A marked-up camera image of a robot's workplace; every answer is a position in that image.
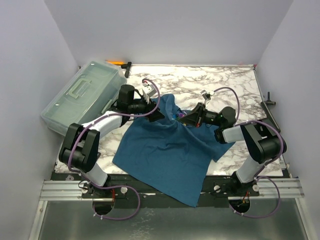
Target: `table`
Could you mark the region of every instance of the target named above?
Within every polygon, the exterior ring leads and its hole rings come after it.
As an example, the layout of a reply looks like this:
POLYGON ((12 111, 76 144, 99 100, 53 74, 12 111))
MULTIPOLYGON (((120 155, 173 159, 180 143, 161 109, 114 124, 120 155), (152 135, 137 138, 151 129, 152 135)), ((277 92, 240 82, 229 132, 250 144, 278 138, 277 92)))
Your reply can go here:
MULTIPOLYGON (((258 120, 266 115, 260 106, 262 97, 252 66, 173 66, 173 65, 137 65, 132 66, 127 84, 140 90, 143 78, 149 78, 159 87, 160 93, 174 94, 175 103, 183 110, 193 109, 204 99, 200 92, 211 92, 217 88, 228 86, 233 88, 240 100, 238 123, 258 120)), ((237 108, 234 94, 229 90, 217 92, 207 105, 210 111, 219 112, 222 108, 237 108)), ((108 174, 126 174, 112 163, 120 141, 132 122, 113 130, 99 142, 97 163, 108 174)), ((236 142, 217 162, 211 161, 207 175, 231 175, 249 155, 244 142, 236 142)), ((56 173, 69 173, 68 167, 57 160, 56 173)), ((261 173, 265 176, 282 176, 279 161, 269 164, 261 173)))

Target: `metal floor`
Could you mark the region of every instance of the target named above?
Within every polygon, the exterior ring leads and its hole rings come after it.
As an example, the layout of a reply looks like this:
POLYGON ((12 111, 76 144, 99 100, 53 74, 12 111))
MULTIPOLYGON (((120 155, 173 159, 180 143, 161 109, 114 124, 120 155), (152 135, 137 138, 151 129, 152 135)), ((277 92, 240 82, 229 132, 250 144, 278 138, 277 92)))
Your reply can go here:
MULTIPOLYGON (((264 215, 276 199, 253 199, 252 215, 264 215)), ((113 217, 133 209, 115 209, 113 217)), ((229 208, 142 208, 125 221, 93 217, 92 204, 83 201, 50 201, 47 204, 41 240, 306 240, 307 236, 294 198, 281 201, 279 211, 268 218, 249 219, 229 208)))

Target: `black clamp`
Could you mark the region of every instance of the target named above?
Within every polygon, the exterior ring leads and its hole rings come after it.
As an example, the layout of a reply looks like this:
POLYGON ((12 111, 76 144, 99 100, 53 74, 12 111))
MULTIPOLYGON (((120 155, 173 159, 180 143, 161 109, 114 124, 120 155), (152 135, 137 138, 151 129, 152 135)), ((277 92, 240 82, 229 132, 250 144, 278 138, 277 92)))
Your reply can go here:
POLYGON ((127 64, 122 64, 122 65, 121 65, 121 68, 122 68, 122 69, 125 69, 124 76, 125 76, 126 79, 129 78, 131 65, 132 65, 132 62, 131 62, 131 61, 128 61, 127 64))
POLYGON ((268 91, 267 100, 266 101, 262 101, 260 103, 260 106, 264 110, 266 117, 272 122, 272 124, 274 125, 275 129, 280 133, 281 129, 280 129, 279 125, 277 124, 274 116, 271 114, 271 112, 270 112, 270 110, 268 108, 268 106, 275 106, 275 105, 276 105, 276 102, 270 100, 270 92, 268 91))

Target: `plastic storage box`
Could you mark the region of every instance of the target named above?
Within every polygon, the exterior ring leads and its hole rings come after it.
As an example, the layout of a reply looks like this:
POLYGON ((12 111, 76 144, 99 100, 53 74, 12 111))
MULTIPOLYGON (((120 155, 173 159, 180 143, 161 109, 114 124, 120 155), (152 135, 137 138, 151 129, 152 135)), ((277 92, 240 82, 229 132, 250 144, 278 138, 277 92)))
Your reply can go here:
POLYGON ((121 68, 92 61, 83 66, 42 111, 48 128, 65 136, 72 123, 84 124, 101 116, 127 83, 121 68))

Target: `white wall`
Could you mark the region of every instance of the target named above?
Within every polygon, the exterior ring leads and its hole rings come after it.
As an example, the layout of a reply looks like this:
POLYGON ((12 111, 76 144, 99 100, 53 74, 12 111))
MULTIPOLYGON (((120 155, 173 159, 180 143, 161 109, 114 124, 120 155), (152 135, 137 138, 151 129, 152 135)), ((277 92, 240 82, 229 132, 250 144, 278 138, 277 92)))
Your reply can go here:
POLYGON ((294 0, 257 66, 320 238, 320 1, 294 0))
POLYGON ((78 62, 256 64, 292 0, 45 0, 78 62))
POLYGON ((0 3, 0 239, 28 239, 60 138, 40 112, 77 70, 42 0, 0 3))

